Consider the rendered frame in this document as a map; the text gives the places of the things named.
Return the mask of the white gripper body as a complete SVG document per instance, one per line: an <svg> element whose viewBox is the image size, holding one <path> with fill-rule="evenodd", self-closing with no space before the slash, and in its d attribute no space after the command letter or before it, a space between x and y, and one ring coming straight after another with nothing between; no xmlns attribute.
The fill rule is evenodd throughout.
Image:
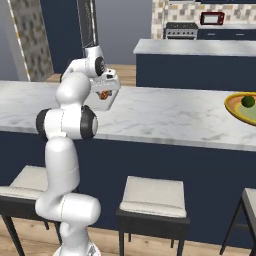
<svg viewBox="0 0 256 256"><path fill-rule="evenodd" d="M90 78L90 82L92 92L118 90L120 88L120 81L117 75L113 76L112 78L108 78L107 76Z"/></svg>

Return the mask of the orange red food piece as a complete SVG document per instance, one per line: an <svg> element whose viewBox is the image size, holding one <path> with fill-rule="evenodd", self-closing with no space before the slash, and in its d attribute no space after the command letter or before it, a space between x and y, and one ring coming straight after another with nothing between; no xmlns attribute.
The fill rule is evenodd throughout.
<svg viewBox="0 0 256 256"><path fill-rule="evenodd" d="M111 95L112 95L112 91L111 90L98 92L98 96L99 96L100 100L106 100Z"/></svg>

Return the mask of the clear tupperware container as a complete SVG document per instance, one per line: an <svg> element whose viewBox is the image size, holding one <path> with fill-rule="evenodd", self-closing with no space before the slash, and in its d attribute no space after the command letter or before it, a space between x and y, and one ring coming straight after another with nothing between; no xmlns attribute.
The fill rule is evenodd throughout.
<svg viewBox="0 0 256 256"><path fill-rule="evenodd" d="M106 99L101 99L98 92L92 92L89 94L84 104L89 106L93 111L108 111L115 101L117 94L118 91L113 90L110 96Z"/></svg>

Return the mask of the large yellow plate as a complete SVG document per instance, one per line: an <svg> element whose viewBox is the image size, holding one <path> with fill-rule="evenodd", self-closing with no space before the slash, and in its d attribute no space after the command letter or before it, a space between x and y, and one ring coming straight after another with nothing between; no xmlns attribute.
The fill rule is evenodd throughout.
<svg viewBox="0 0 256 256"><path fill-rule="evenodd" d="M244 96L253 96L255 105L246 108L242 105L241 100ZM235 118L242 122L256 126L256 92L239 92L229 95L224 101L225 108Z"/></svg>

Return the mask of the round green vegetable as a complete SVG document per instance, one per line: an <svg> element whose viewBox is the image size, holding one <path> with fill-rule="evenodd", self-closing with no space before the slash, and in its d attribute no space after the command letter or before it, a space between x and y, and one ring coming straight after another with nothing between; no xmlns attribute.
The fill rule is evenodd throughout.
<svg viewBox="0 0 256 256"><path fill-rule="evenodd" d="M251 108L255 105L255 99L253 96L244 96L241 103L246 108Z"/></svg>

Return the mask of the navy tall cupboard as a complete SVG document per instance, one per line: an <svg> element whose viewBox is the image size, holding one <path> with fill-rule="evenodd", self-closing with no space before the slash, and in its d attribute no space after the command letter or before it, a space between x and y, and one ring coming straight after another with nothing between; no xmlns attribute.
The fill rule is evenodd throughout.
<svg viewBox="0 0 256 256"><path fill-rule="evenodd" d="M76 0L40 0L55 73L82 57Z"/></svg>

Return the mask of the steel oven with hob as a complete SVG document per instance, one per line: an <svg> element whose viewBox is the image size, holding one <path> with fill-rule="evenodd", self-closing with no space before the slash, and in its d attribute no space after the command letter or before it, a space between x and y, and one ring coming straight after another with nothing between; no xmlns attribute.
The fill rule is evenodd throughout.
<svg viewBox="0 0 256 256"><path fill-rule="evenodd" d="M195 22L167 22L163 29L164 39L195 40L198 34L198 25Z"/></svg>

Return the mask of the navy kitchen island with stools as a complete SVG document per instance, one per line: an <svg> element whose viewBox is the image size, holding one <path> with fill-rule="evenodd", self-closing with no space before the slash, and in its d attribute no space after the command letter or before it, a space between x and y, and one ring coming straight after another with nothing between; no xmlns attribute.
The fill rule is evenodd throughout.
<svg viewBox="0 0 256 256"><path fill-rule="evenodd" d="M180 180L191 219L187 239L220 244L245 188L256 189L256 152L93 139L75 143L79 191L97 198L95 226L115 230L129 176Z"/></svg>

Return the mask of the red microwave oven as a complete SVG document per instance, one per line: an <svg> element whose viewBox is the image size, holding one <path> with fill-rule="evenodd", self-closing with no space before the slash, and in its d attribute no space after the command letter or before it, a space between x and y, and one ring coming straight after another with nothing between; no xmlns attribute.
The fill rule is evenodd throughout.
<svg viewBox="0 0 256 256"><path fill-rule="evenodd" d="M202 12L200 16L201 25L222 25L224 22L224 12Z"/></svg>

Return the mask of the black stool with beige cushion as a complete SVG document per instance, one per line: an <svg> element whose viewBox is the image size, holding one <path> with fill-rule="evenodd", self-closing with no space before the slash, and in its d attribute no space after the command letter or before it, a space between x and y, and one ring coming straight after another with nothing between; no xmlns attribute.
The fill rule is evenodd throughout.
<svg viewBox="0 0 256 256"><path fill-rule="evenodd" d="M245 224L237 222L237 217L239 216L240 211L243 211L246 218ZM229 225L228 231L222 243L219 252L220 255L224 253L227 246L228 238L234 228L249 230L253 240L253 247L249 256L256 256L256 189L245 188L243 190L241 198L239 199L237 208Z"/></svg>
<svg viewBox="0 0 256 256"><path fill-rule="evenodd" d="M25 256L12 218L42 221L49 229L49 220L38 216L35 202L48 187L44 167L26 165L9 186L0 186L0 216L19 256Z"/></svg>
<svg viewBox="0 0 256 256"><path fill-rule="evenodd" d="M119 254L124 256L124 234L144 235L178 241L182 256L190 219L185 208L182 181L128 176L123 199L116 211Z"/></svg>

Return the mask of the navy low cupboard run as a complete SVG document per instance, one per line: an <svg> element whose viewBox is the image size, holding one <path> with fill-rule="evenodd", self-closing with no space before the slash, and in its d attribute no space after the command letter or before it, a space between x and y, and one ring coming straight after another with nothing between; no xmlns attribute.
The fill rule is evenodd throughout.
<svg viewBox="0 0 256 256"><path fill-rule="evenodd" d="M199 29L197 39L256 41L256 29Z"/></svg>

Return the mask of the navy wall cupboard run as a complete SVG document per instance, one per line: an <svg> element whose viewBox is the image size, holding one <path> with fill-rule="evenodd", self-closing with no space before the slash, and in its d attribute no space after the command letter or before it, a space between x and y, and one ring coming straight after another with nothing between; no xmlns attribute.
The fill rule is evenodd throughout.
<svg viewBox="0 0 256 256"><path fill-rule="evenodd" d="M198 0L202 4L256 4L256 0Z"/></svg>

